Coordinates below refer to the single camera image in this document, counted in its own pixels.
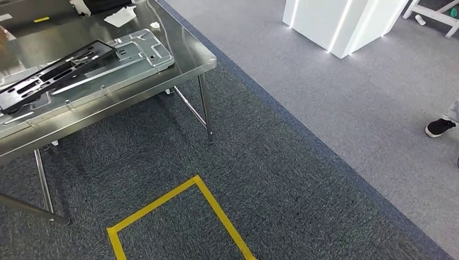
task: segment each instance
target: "gray carpet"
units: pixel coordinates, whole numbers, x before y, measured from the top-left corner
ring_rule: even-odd
[[[459,95],[457,39],[399,19],[339,60],[282,24],[285,0],[167,2],[459,259],[459,134],[424,134]]]
[[[55,209],[72,224],[0,207],[0,258],[114,259],[105,228],[199,174],[258,259],[450,259],[214,51],[215,144],[162,94],[43,149]],[[199,104],[197,81],[179,87]],[[43,206],[32,155],[0,172],[2,192]],[[242,259],[195,187],[120,240],[129,259]]]

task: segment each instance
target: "sneaker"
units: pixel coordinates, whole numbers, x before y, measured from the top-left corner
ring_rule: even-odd
[[[453,127],[456,127],[455,123],[444,119],[438,119],[425,127],[425,133],[428,136],[435,138]]]

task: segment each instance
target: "black object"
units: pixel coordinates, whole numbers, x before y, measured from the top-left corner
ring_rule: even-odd
[[[108,11],[113,8],[131,5],[131,0],[83,0],[91,14]]]
[[[46,68],[26,77],[0,92],[0,110],[12,114],[33,102],[50,89],[59,89],[69,80],[106,65],[116,58],[115,48],[94,41]]]
[[[437,121],[431,122],[427,125],[425,133],[428,136],[435,138],[453,127],[456,127],[455,123],[444,119],[438,119]]]

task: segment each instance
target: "green object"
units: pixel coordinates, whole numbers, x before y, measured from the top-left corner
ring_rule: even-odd
[[[455,7],[453,9],[451,9],[450,15],[451,15],[451,17],[456,17],[457,16],[457,9]]]

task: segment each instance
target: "stainless steel table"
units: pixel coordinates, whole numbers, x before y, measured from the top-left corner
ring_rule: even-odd
[[[175,63],[156,75],[133,83],[100,98],[74,104],[62,100],[62,113],[48,113],[40,118],[21,122],[20,128],[0,139],[0,164],[35,151],[39,177],[48,210],[42,210],[18,199],[0,193],[0,203],[31,212],[57,223],[67,224],[67,218],[54,214],[48,191],[39,148],[63,138],[86,126],[106,118],[145,99],[167,90],[175,91],[185,102],[201,124],[207,129],[208,141],[213,143],[213,128],[209,112],[208,88],[205,72],[217,66],[216,57],[165,9],[154,0],[136,2],[137,18],[117,28],[103,19],[107,14],[78,18],[69,23],[26,35],[7,45],[8,54],[0,60],[0,77],[43,65],[73,52],[79,47],[100,39],[111,41],[159,22],[160,29],[153,30],[155,36],[168,48]],[[199,79],[204,119],[196,112],[176,85],[193,78]]]

